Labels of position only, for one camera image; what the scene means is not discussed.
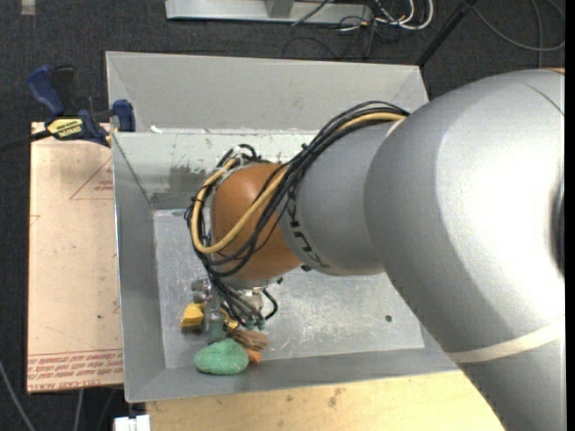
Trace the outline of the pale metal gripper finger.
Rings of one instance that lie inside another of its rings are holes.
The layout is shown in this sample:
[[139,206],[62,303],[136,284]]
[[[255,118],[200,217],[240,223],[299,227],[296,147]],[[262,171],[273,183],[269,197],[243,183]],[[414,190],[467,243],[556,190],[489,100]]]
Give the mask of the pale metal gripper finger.
[[208,343],[217,343],[224,338],[224,314],[221,312],[221,298],[212,297],[206,310]]
[[208,279],[198,279],[191,284],[192,302],[205,303],[211,296],[211,284]]

